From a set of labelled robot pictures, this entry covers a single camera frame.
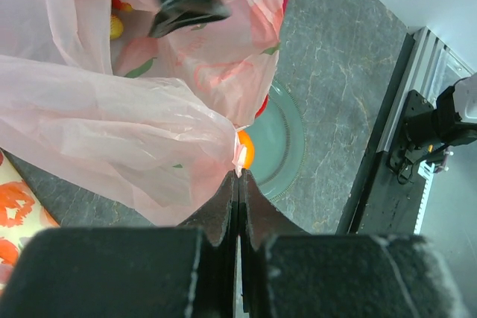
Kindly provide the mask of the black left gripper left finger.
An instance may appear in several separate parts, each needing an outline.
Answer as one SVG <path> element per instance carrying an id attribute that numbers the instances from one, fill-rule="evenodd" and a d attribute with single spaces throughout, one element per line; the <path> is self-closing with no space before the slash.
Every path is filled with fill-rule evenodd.
<path id="1" fill-rule="evenodd" d="M 233 317 L 236 175 L 175 227 L 47 229 L 26 245 L 3 317 Z"/>

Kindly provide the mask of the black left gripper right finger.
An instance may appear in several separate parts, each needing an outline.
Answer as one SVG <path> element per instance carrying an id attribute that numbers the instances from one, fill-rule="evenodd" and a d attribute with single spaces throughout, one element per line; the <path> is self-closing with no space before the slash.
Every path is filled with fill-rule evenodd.
<path id="1" fill-rule="evenodd" d="M 468 317 L 443 257 L 416 235 L 312 235 L 249 171 L 238 184 L 243 308 L 251 317 Z"/>

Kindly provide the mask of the red yellow fake fruit bunch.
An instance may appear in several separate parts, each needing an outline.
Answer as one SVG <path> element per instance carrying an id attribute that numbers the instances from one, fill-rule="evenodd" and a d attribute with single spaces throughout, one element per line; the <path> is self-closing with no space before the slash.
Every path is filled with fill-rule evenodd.
<path id="1" fill-rule="evenodd" d="M 122 0 L 111 0 L 110 14 L 110 39 L 118 39 L 124 32 L 124 24 L 121 20 L 120 13 L 130 13 L 133 7 L 130 3 Z"/>

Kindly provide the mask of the red fake apple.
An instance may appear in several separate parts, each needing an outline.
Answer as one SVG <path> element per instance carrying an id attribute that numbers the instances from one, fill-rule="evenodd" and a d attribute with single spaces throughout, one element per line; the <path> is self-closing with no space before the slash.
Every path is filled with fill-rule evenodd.
<path id="1" fill-rule="evenodd" d="M 256 112 L 255 114 L 255 118 L 258 118 L 266 109 L 267 105 L 268 105 L 268 100 L 269 100 L 269 96 L 267 95 L 262 103 L 262 105 L 260 106 L 259 110 Z"/>

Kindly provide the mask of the orange fake mandarin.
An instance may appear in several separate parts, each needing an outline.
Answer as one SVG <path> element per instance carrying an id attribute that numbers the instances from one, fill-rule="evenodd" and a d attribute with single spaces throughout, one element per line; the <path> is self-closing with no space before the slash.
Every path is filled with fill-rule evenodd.
<path id="1" fill-rule="evenodd" d="M 240 159 L 243 161 L 244 168 L 250 169 L 255 158 L 255 146 L 251 137 L 245 130 L 238 131 L 238 140 L 243 147 L 243 151 L 240 154 Z"/>

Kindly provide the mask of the grey-green round plate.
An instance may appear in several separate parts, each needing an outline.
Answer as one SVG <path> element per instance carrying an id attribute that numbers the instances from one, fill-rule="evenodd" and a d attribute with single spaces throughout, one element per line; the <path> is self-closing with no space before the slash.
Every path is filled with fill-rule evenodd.
<path id="1" fill-rule="evenodd" d="M 263 113 L 245 129 L 255 149 L 250 171 L 271 201 L 284 197 L 300 175 L 306 156 L 306 128 L 297 102 L 274 80 Z"/>

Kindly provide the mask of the pink plastic bag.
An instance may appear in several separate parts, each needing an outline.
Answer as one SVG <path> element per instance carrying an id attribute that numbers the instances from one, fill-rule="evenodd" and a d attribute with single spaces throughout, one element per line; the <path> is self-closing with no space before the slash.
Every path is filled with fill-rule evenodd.
<path id="1" fill-rule="evenodd" d="M 1 148 L 172 226 L 244 167 L 237 130 L 275 75 L 283 0 L 149 37 L 158 0 L 1 0 Z"/>

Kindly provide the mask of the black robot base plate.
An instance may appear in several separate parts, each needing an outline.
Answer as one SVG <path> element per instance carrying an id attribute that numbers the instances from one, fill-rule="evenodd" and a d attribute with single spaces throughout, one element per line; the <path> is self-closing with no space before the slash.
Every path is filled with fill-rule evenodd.
<path id="1" fill-rule="evenodd" d="M 386 95 L 336 229 L 338 235 L 414 233 L 428 180 L 415 174 L 413 182 L 401 185 L 389 168 L 389 153 L 378 146 L 390 113 L 391 96 Z"/>

